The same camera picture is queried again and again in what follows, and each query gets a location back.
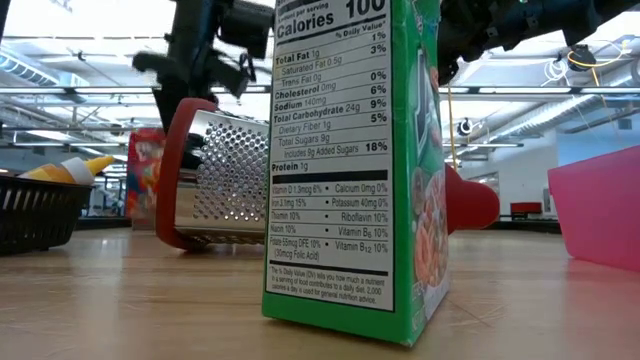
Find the metal grater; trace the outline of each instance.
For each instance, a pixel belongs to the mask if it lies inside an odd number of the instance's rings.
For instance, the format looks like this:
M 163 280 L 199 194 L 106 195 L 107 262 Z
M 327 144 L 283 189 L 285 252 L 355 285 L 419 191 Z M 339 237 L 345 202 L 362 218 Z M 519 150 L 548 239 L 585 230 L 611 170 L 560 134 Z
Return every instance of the metal grater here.
M 196 113 L 187 143 L 197 146 L 176 193 L 178 232 L 203 244 L 264 243 L 268 131 L 266 122 Z

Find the green cereal box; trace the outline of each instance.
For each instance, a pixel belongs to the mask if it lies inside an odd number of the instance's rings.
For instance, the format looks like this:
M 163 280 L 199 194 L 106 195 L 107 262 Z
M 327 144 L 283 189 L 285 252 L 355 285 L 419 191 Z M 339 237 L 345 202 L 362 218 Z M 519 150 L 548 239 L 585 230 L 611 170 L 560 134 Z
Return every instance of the green cereal box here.
M 438 0 L 278 0 L 263 313 L 411 346 L 449 288 Z

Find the table surface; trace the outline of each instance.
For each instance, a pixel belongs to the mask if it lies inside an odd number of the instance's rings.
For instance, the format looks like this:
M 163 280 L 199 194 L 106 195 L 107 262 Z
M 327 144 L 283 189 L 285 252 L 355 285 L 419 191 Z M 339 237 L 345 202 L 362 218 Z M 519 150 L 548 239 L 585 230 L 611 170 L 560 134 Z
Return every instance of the table surface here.
M 450 253 L 451 292 L 409 350 L 263 318 L 259 246 L 77 232 L 0 258 L 0 358 L 638 359 L 640 274 L 571 260 L 555 235 L 462 232 Z

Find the ceiling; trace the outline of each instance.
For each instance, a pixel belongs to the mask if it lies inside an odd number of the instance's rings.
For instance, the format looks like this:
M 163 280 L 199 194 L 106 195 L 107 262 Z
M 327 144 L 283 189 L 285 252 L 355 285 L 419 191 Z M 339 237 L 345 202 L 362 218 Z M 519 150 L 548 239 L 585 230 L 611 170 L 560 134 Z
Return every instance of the ceiling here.
M 273 6 L 275 0 L 259 0 Z M 72 10 L 60 5 L 68 3 Z M 152 74 L 140 74 L 131 68 L 132 56 L 141 50 L 164 53 L 167 45 L 163 34 L 171 30 L 174 3 L 169 0 L 30 0 L 13 1 L 2 51 L 20 56 L 45 73 L 67 72 L 86 81 L 87 86 L 149 86 L 155 85 Z M 585 39 L 600 61 L 611 64 L 598 68 L 600 75 L 625 66 L 640 53 L 640 12 L 621 14 Z M 260 62 L 271 68 L 273 44 L 270 40 L 268 58 Z M 232 57 L 242 50 L 216 42 L 216 48 Z M 454 86 L 527 86 L 553 87 L 569 85 L 593 86 L 590 72 L 566 71 L 566 62 L 554 65 L 559 53 L 568 49 L 560 32 L 527 40 L 509 52 L 493 49 L 474 63 L 460 63 Z M 86 61 L 81 61 L 82 53 Z M 257 85 L 269 85 L 270 77 L 258 74 Z M 13 75 L 0 73 L 4 86 L 33 86 Z M 16 101 L 69 119 L 74 109 L 60 106 L 55 97 L 15 96 Z M 113 95 L 89 97 L 93 106 L 76 107 L 76 117 L 82 125 L 159 126 L 158 112 L 150 95 Z M 240 99 L 219 95 L 221 108 L 238 115 L 266 120 L 270 112 L 268 94 L 245 94 Z M 507 127 L 511 121 L 538 108 L 537 100 L 526 97 L 509 99 L 486 96 L 474 101 L 453 101 L 453 123 L 465 118 L 480 122 L 470 137 L 491 137 L 491 132 Z M 105 101 L 124 102 L 128 106 L 98 106 Z M 441 103 L 444 138 L 449 138 L 449 104 Z

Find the pink box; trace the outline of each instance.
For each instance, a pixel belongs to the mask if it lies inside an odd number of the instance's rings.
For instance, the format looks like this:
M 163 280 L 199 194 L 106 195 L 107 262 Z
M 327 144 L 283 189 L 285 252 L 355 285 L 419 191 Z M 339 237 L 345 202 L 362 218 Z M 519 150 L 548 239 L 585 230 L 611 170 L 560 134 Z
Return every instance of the pink box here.
M 640 271 L 640 146 L 549 170 L 571 256 Z

